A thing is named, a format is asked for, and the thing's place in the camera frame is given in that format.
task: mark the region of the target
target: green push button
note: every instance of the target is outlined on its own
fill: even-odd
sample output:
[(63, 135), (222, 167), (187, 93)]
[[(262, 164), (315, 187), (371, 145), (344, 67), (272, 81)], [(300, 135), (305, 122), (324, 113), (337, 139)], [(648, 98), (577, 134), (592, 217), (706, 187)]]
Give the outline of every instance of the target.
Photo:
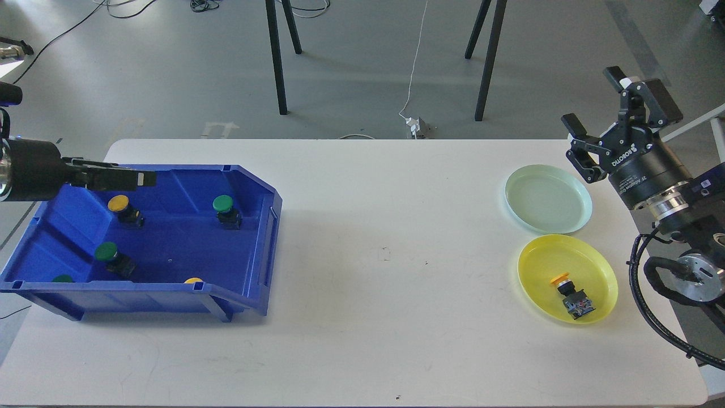
[(98, 245), (94, 256), (101, 262), (113, 261), (118, 253), (118, 247), (113, 242), (104, 242)]
[(73, 278), (70, 275), (63, 274), (53, 278), (52, 282), (73, 283)]
[(228, 195), (220, 195), (214, 199), (212, 206), (218, 213), (227, 213), (231, 210), (234, 201)]

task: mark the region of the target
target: gray floor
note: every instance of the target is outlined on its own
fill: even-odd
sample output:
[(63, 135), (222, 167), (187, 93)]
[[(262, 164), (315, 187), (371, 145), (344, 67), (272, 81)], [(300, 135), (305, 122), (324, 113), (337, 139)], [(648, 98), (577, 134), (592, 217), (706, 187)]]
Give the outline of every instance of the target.
[[(145, 3), (112, 11), (132, 14)], [(314, 8), (322, 0), (292, 3)], [(463, 59), (463, 50), (480, 1), (430, 0), (405, 114), (435, 126), (438, 139), (563, 138), (559, 117), (570, 112), (598, 135), (618, 109), (601, 72), (620, 65), (628, 75), (660, 76), (685, 121), (692, 120), (725, 99), (725, 34), (698, 3), (510, 1), (486, 115), (477, 123), (473, 110), (487, 37), (482, 34), (472, 60)], [(186, 1), (161, 0), (128, 20), (100, 9), (51, 45), (18, 83), (25, 99), (9, 109), (13, 134), (62, 138), (64, 155), (91, 160), (101, 160), (118, 139), (198, 138), (206, 122), (234, 122), (239, 129), (230, 138), (403, 138), (397, 113), (407, 99), (424, 5), (332, 0), (323, 16), (297, 19), (302, 55), (294, 54), (278, 10), (287, 116), (277, 111), (262, 1), (225, 0), (219, 10), (194, 14)], [(94, 7), (90, 0), (0, 1), (0, 36), (24, 39), (38, 51)], [(484, 33), (489, 27), (490, 18)], [(3, 80), (13, 81), (21, 70)], [(211, 137), (219, 134), (215, 128)], [(707, 126), (671, 146), (693, 174), (718, 163)], [(28, 207), (0, 205), (0, 240)], [(635, 219), (643, 229), (650, 222), (647, 214)], [(0, 262), (19, 236), (0, 249)], [(650, 253), (672, 257), (680, 249), (660, 245)], [(23, 305), (17, 296), (0, 296), (0, 316)], [(725, 342), (707, 321), (686, 308), (676, 307), (676, 313), (688, 339), (725, 357)], [(23, 316), (0, 321), (0, 361)]]

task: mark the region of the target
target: white table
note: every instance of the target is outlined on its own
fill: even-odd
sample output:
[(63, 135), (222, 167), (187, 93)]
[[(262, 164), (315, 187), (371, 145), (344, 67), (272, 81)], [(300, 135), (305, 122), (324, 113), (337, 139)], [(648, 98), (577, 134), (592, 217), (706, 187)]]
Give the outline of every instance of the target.
[[(0, 404), (691, 406), (694, 361), (629, 293), (637, 230), (606, 181), (573, 234), (614, 268), (612, 314), (542, 314), (515, 277), (537, 235), (505, 210), (518, 167), (573, 173), (564, 140), (122, 140), (117, 163), (241, 164), (283, 198), (269, 315), (89, 315), (33, 307), (0, 367)], [(682, 335), (665, 298), (645, 288)]]

